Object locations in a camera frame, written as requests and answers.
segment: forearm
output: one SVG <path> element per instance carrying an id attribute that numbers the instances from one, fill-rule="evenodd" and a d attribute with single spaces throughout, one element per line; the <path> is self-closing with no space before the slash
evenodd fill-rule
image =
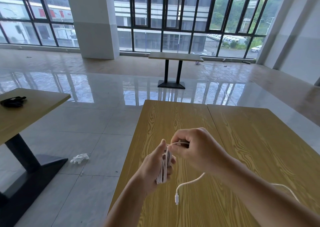
<path id="1" fill-rule="evenodd" d="M 132 177 L 107 215 L 104 227 L 136 227 L 145 198 L 141 180 Z"/>
<path id="2" fill-rule="evenodd" d="M 219 178 L 242 200 L 261 226 L 320 226 L 320 218 L 295 199 L 277 190 L 232 160 Z"/>

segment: glass wall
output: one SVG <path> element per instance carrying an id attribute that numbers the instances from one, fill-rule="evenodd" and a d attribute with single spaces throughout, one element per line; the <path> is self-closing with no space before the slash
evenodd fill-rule
<path id="1" fill-rule="evenodd" d="M 0 0 L 0 43 L 79 47 L 69 1 Z"/>
<path id="2" fill-rule="evenodd" d="M 254 59 L 281 2 L 114 0 L 120 50 Z"/>

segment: person's left hand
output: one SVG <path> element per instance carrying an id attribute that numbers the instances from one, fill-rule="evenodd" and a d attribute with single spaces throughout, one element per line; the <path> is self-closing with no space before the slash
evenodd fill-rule
<path id="1" fill-rule="evenodd" d="M 158 147 L 149 155 L 145 157 L 142 162 L 142 165 L 134 174 L 135 178 L 142 180 L 143 188 L 147 195 L 153 193 L 157 188 L 156 178 L 160 173 L 162 167 L 161 158 L 165 153 L 166 141 L 161 140 L 161 143 Z M 176 163 L 176 157 L 172 156 L 171 164 Z M 173 167 L 170 165 L 167 168 L 167 181 L 170 180 L 170 175 L 172 174 Z"/>

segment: person's right hand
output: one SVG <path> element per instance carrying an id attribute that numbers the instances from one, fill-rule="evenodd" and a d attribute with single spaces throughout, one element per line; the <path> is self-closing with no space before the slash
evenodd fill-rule
<path id="1" fill-rule="evenodd" d="M 180 129 L 172 137 L 171 143 L 179 140 L 190 142 L 189 148 L 186 148 L 186 144 L 170 144 L 168 150 L 186 159 L 201 172 L 218 174 L 234 160 L 205 128 Z"/>

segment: black table base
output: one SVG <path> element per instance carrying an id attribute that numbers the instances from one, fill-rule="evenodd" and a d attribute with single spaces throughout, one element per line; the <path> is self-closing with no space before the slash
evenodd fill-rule
<path id="1" fill-rule="evenodd" d="M 180 83 L 180 75 L 181 75 L 181 69 L 182 69 L 182 61 L 179 61 L 178 65 L 178 72 L 177 72 L 177 79 L 176 81 L 168 81 L 168 70 L 169 70 L 169 60 L 166 60 L 166 66 L 165 66 L 165 79 L 159 80 L 158 87 L 159 88 L 179 88 L 179 89 L 186 89 L 183 82 Z"/>
<path id="2" fill-rule="evenodd" d="M 6 145 L 26 169 L 4 193 L 0 193 L 0 226 L 13 227 L 68 159 L 34 156 L 19 134 Z"/>

